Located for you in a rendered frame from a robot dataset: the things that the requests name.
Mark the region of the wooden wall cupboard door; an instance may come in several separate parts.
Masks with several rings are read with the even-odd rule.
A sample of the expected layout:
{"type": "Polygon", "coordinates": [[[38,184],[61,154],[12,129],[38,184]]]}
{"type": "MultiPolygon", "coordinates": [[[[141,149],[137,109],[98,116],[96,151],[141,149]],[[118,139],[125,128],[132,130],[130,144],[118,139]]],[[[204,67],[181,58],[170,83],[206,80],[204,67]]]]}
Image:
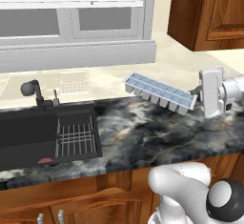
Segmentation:
{"type": "Polygon", "coordinates": [[[203,0],[197,51],[244,49],[244,0],[203,0]]]}

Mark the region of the blue and white ice cube tray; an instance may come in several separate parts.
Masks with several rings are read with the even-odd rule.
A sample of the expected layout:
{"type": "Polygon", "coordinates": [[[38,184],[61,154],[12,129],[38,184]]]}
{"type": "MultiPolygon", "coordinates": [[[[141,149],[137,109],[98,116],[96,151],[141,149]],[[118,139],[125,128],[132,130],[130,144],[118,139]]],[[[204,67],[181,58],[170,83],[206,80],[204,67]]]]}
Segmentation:
{"type": "Polygon", "coordinates": [[[196,94],[184,92],[136,72],[126,79],[125,90],[181,115],[192,111],[197,99],[196,94]]]}

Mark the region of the black tap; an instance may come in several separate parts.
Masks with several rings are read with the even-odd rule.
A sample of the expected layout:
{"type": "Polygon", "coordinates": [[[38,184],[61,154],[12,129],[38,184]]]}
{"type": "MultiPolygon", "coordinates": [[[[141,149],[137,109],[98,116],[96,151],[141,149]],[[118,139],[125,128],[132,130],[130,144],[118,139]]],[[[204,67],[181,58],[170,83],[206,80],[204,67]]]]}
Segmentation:
{"type": "Polygon", "coordinates": [[[51,100],[45,100],[42,96],[39,82],[36,79],[23,83],[20,87],[20,91],[24,96],[36,94],[36,104],[39,108],[53,106],[53,102],[51,100]]]}

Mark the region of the wooden wall cupboard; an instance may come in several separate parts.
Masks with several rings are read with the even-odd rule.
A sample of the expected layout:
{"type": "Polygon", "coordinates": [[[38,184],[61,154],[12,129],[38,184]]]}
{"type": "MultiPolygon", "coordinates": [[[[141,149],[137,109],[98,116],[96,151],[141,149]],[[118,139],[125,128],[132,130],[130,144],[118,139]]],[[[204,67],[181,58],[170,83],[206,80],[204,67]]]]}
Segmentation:
{"type": "Polygon", "coordinates": [[[203,0],[172,0],[168,35],[191,51],[199,28],[203,0]]]}

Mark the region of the black sink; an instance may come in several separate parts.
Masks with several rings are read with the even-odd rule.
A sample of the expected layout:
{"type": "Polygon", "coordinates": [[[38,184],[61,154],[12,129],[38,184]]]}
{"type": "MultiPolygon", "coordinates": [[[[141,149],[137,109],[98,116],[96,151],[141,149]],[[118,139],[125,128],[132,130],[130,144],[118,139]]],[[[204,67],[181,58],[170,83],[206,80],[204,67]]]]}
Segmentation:
{"type": "Polygon", "coordinates": [[[44,111],[37,108],[19,111],[0,112],[0,171],[22,169],[37,164],[44,157],[53,159],[58,164],[74,160],[84,160],[102,155],[94,105],[63,104],[48,107],[44,111]],[[94,157],[55,157],[57,119],[59,115],[84,115],[90,113],[94,126],[97,156],[94,157]]]}

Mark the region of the red sponge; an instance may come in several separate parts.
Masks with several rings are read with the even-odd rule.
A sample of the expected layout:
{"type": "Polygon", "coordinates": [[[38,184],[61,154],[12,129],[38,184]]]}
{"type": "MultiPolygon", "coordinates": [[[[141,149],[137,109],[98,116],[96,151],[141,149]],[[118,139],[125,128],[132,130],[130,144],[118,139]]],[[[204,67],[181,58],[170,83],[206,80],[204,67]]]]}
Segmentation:
{"type": "Polygon", "coordinates": [[[44,157],[38,160],[37,164],[50,164],[53,163],[53,159],[50,157],[44,157]]]}

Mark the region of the small grey soap dispenser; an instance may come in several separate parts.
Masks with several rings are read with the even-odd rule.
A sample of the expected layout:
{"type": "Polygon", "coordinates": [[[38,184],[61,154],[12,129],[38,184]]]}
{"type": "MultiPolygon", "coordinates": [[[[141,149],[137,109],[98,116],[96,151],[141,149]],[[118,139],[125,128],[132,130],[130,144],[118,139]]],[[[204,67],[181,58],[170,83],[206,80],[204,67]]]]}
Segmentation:
{"type": "Polygon", "coordinates": [[[57,97],[57,92],[56,89],[53,90],[54,93],[54,98],[53,98],[53,106],[59,106],[60,105],[60,101],[57,97]]]}

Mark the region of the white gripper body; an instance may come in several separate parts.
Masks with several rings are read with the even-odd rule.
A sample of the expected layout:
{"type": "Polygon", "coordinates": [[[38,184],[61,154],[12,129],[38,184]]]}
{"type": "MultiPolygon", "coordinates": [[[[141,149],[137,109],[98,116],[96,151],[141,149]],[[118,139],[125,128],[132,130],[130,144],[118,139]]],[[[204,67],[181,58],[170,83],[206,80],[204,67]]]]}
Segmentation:
{"type": "Polygon", "coordinates": [[[223,70],[220,68],[199,72],[200,101],[203,106],[204,116],[211,118],[223,113],[224,102],[219,96],[222,88],[223,70]]]}

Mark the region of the white window frame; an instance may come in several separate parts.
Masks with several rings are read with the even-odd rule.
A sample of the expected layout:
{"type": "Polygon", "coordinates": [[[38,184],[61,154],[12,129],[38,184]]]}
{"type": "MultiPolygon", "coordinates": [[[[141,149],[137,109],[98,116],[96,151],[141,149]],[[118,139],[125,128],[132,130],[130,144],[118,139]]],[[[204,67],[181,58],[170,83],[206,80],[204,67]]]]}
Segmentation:
{"type": "Polygon", "coordinates": [[[0,72],[153,62],[153,4],[0,10],[0,72]]]}

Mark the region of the wooden base cupboards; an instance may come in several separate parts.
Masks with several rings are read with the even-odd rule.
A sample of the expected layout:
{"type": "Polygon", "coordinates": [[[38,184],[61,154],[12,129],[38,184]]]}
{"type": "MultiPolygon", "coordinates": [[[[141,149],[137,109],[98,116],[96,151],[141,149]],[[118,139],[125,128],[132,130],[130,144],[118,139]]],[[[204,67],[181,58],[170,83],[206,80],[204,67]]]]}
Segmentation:
{"type": "Polygon", "coordinates": [[[147,183],[147,168],[108,173],[85,172],[83,176],[55,171],[42,184],[32,185],[24,177],[9,181],[0,190],[0,224],[33,224],[42,213],[46,224],[57,224],[59,209],[71,213],[76,224],[146,224],[159,203],[147,183]]]}

